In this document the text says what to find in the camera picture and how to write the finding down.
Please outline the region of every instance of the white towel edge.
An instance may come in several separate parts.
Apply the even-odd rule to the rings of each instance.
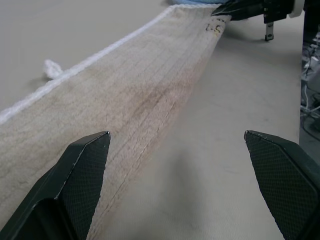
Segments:
[[[116,41],[115,43],[109,45],[108,47],[104,48],[103,50],[93,54],[92,56],[88,57],[84,61],[80,62],[79,64],[71,67],[70,69],[66,70],[61,74],[57,79],[47,82],[44,86],[39,87],[36,91],[25,97],[23,100],[18,101],[13,106],[4,109],[0,112],[0,125],[3,125],[6,121],[12,118],[14,115],[18,114],[25,108],[31,106],[34,102],[41,99],[43,96],[51,92],[54,88],[59,86],[64,81],[68,80],[70,77],[75,76],[76,74],[83,71],[88,66],[95,63],[100,58],[104,57],[111,51],[115,50],[116,48],[120,47],[125,42],[129,41],[130,39],[136,37],[137,35],[141,34],[161,19],[166,17],[169,13],[171,13],[175,8],[188,8],[188,9],[196,9],[196,8],[217,8],[220,4],[175,4],[169,6],[165,9],[162,13],[160,13],[156,18],[145,24],[144,26],[140,27],[138,30],[128,34],[124,38]]]

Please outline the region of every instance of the white thread loop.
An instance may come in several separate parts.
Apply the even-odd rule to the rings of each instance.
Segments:
[[[50,79],[56,79],[64,73],[59,64],[49,59],[44,61],[43,70],[46,76]]]

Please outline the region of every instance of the beige table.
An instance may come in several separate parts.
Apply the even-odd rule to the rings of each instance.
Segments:
[[[0,25],[5,33],[0,109],[44,84],[46,58],[69,68],[165,8],[160,1],[126,3],[125,8],[115,0],[0,3],[7,13]],[[180,118],[132,184],[106,236],[282,239],[259,192],[243,135],[252,129],[298,142],[303,18],[277,22],[269,43],[261,40],[264,31],[261,17],[228,26]]]

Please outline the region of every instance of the cable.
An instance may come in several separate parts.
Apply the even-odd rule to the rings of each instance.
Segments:
[[[308,58],[307,63],[304,65],[304,67],[306,67],[306,65],[308,64],[308,67],[301,73],[302,76],[305,75],[306,79],[308,77],[307,72],[309,71],[309,68],[310,68],[310,65],[311,65],[311,58],[312,58],[312,53],[309,50],[309,48],[310,48],[310,46],[302,49],[302,55]]]
[[[303,73],[302,73],[302,75],[304,75],[305,74],[305,78],[307,78],[308,77],[308,73],[309,73],[309,70],[311,69],[311,59],[312,59],[312,57],[317,57],[317,58],[319,58],[319,55],[318,55],[318,53],[317,53],[317,50],[319,49],[319,44],[320,44],[320,24],[318,25],[318,32],[316,33],[316,35],[315,35],[315,37],[314,37],[316,40],[316,43],[315,43],[315,45],[311,45],[311,46],[309,46],[308,48],[312,48],[312,52],[310,52],[309,50],[308,50],[308,48],[306,49],[306,51],[309,53],[309,56],[308,56],[308,58],[309,58],[309,60],[308,60],[308,67],[307,67],[307,69],[306,70],[304,70],[303,71]]]
[[[307,109],[305,106],[300,105],[300,110],[305,113],[304,116],[309,116],[312,117],[313,119],[318,119],[320,118],[320,114],[310,111],[309,109]]]
[[[309,110],[309,112],[312,113],[312,112],[314,112],[314,111],[316,111],[316,110],[318,110],[318,109],[320,109],[320,106],[317,106],[317,107],[315,107],[314,109]]]
[[[309,110],[309,97],[307,95],[307,84],[304,86],[305,108]]]

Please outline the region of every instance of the blue cloth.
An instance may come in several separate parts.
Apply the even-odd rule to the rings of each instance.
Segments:
[[[172,0],[174,4],[225,4],[229,0]]]

